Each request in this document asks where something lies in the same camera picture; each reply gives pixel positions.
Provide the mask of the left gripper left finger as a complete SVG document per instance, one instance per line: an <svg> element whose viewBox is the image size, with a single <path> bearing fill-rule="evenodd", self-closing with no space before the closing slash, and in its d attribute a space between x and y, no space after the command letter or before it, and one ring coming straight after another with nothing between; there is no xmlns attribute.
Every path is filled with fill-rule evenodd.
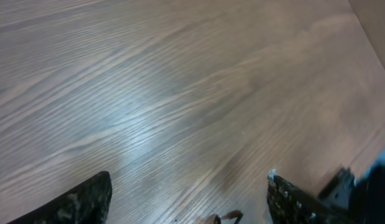
<svg viewBox="0 0 385 224"><path fill-rule="evenodd" d="M8 224L105 224L112 194L110 173L101 171Z"/></svg>

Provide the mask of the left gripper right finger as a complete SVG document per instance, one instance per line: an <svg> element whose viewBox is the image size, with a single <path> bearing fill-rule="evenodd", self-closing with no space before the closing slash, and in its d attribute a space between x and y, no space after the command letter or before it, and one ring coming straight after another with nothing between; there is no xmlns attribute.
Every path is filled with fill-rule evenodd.
<svg viewBox="0 0 385 224"><path fill-rule="evenodd" d="M267 176L267 204L273 224L343 224L353 221L277 175Z"/></svg>

